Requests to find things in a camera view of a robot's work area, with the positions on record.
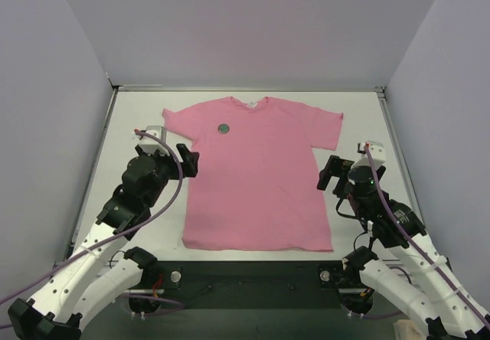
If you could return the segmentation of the round green brooch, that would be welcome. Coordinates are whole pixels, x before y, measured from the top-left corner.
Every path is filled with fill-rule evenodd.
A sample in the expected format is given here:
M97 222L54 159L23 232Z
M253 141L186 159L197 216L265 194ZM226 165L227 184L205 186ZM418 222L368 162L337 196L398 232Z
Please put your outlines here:
M230 131L230 127L226 123L221 123L218 128L218 132L221 134L226 134Z

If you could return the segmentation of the pink t-shirt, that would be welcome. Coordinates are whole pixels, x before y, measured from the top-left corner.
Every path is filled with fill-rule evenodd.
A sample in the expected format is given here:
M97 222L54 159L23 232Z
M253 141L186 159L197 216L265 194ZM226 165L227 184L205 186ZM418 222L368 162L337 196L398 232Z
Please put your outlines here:
M189 181L183 244L196 250L333 248L315 149L335 150L343 115L264 97L231 96L179 111L165 128L200 154ZM221 123L230 131L218 132Z

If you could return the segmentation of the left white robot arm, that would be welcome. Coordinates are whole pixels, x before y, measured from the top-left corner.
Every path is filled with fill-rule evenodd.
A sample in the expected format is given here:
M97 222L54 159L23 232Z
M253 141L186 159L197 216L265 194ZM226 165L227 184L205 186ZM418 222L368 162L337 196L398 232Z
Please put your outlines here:
M105 274L101 269L150 219L151 208L171 180L198 173L198 152L184 144L177 152L159 145L136 146L122 182L104 204L83 243L49 274L48 282L29 299L17 298L8 308L19 339L79 339L91 319L116 297L134 286L151 286L157 258L133 247Z

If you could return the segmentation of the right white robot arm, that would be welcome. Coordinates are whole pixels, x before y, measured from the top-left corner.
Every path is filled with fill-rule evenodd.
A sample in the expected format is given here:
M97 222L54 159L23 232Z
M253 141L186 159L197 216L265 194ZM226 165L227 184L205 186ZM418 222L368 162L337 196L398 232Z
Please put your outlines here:
M415 212L381 189L384 171L379 161L332 155L319 173L322 191L337 178L334 195L350 204L369 239L342 259L341 278L365 296L383 296L426 339L487 339L489 311L457 280Z

